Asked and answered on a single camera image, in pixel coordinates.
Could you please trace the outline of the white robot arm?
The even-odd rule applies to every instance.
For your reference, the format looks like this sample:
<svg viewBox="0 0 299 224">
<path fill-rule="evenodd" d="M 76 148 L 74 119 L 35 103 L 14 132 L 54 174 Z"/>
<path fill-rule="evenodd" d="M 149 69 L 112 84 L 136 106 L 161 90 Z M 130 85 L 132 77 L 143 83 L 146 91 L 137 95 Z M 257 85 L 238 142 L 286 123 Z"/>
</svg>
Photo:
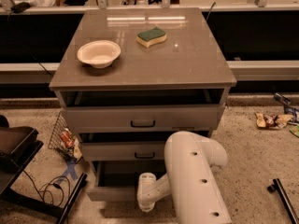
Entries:
<svg viewBox="0 0 299 224">
<path fill-rule="evenodd" d="M 137 201 L 144 212 L 170 195 L 178 224 L 231 224 L 232 220 L 211 171 L 223 168 L 228 158 L 217 141 L 191 132 L 176 132 L 164 146 L 166 174 L 139 176 Z"/>
</svg>

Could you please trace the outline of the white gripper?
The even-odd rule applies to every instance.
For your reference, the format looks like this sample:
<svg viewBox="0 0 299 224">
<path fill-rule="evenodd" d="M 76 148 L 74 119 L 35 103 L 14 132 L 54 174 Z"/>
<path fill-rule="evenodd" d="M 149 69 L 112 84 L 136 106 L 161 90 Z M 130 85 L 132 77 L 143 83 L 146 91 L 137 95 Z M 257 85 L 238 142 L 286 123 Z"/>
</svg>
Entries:
<svg viewBox="0 0 299 224">
<path fill-rule="evenodd" d="M 137 202 L 141 211 L 148 213 L 155 206 L 151 197 L 153 185 L 156 183 L 156 176 L 152 173 L 143 173 L 138 179 Z"/>
</svg>

